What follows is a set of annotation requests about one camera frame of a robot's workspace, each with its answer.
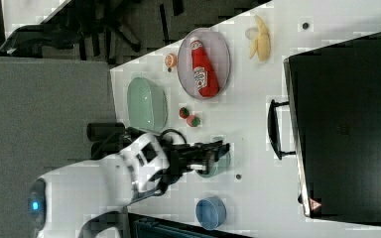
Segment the gray carpet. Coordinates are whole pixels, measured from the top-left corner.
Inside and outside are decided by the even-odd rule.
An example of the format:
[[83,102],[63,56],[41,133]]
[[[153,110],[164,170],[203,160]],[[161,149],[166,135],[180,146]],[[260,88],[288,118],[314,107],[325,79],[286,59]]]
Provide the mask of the gray carpet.
[[[121,0],[112,0],[112,6]],[[116,66],[129,60],[136,59],[153,52],[169,43],[184,38],[190,31],[200,27],[211,27],[240,13],[255,8],[269,0],[183,0],[183,12],[174,14],[172,0],[142,0],[141,3],[132,3],[121,16],[130,25],[134,33],[141,40],[141,51],[133,52],[122,39],[112,36],[111,54],[115,58]],[[166,16],[166,30],[163,30],[160,6],[163,5]],[[100,56],[95,57],[92,52],[91,39],[85,40],[87,60],[105,61],[106,51],[104,34],[100,38]],[[46,59],[79,60],[79,46],[73,50],[56,50],[43,48],[43,57]]]

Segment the small fruit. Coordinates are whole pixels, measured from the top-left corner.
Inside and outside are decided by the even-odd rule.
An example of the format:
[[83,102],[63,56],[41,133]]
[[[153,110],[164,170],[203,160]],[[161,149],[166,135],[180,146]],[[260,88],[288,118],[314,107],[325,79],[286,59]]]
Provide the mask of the small fruit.
[[271,44],[269,39],[269,30],[264,21],[255,15],[256,24],[258,25],[258,37],[252,40],[250,44],[250,58],[252,59],[255,53],[258,54],[260,61],[267,60],[271,52]]
[[268,35],[268,28],[264,21],[257,15],[255,15],[255,21],[258,25],[259,35]]
[[190,127],[197,127],[200,124],[200,119],[194,115],[188,117],[187,123]]
[[255,53],[258,51],[258,41],[255,38],[250,44],[250,58],[252,59],[255,56]]
[[269,57],[271,50],[268,35],[261,35],[258,37],[258,59],[264,61]]
[[181,110],[179,111],[179,115],[180,115],[182,118],[187,119],[187,118],[190,116],[190,112],[188,111],[187,108],[182,107]]
[[175,54],[168,54],[165,58],[165,64],[167,67],[174,67],[178,64],[178,58]]

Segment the blue light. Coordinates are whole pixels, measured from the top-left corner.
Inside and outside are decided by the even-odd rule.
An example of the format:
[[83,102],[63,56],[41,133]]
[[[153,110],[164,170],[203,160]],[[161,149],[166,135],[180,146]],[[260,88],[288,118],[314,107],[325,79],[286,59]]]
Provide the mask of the blue light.
[[39,209],[39,203],[38,202],[33,202],[33,210]]

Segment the ketchup label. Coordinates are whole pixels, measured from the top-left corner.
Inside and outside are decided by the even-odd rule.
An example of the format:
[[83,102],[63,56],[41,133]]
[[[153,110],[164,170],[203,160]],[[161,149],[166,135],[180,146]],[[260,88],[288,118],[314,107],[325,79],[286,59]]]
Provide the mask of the ketchup label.
[[194,41],[194,42],[190,43],[190,47],[192,50],[196,50],[196,49],[202,47],[202,43],[200,41]]
[[203,87],[206,87],[206,79],[207,79],[207,73],[205,71],[205,68],[203,67],[196,67],[193,69],[193,77],[196,82],[196,87],[198,90],[200,90]]

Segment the black cable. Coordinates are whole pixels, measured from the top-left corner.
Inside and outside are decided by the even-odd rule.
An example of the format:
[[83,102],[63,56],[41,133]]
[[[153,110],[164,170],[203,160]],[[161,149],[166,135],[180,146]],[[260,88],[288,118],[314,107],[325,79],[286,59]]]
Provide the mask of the black cable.
[[163,137],[164,137],[166,134],[168,134],[168,133],[175,133],[175,134],[179,135],[179,136],[184,140],[185,144],[188,143],[188,141],[187,141],[187,139],[185,138],[185,136],[184,136],[181,132],[179,132],[179,131],[177,131],[177,130],[175,130],[175,129],[167,129],[167,130],[164,130],[164,131],[162,132],[162,134],[160,134],[160,138],[163,139]]
[[91,158],[94,159],[95,156],[98,155],[98,153],[100,153],[101,149],[103,149],[103,147],[107,144],[107,142],[110,141],[110,139],[112,139],[114,136],[116,136],[116,134],[119,134],[119,133],[121,133],[121,132],[123,132],[123,131],[124,131],[123,129],[122,129],[122,130],[119,130],[119,131],[115,131],[115,132],[113,132],[109,137],[107,137],[107,139],[104,140],[104,141],[101,143],[100,147],[98,147],[98,149],[94,152],[94,154],[92,154]]

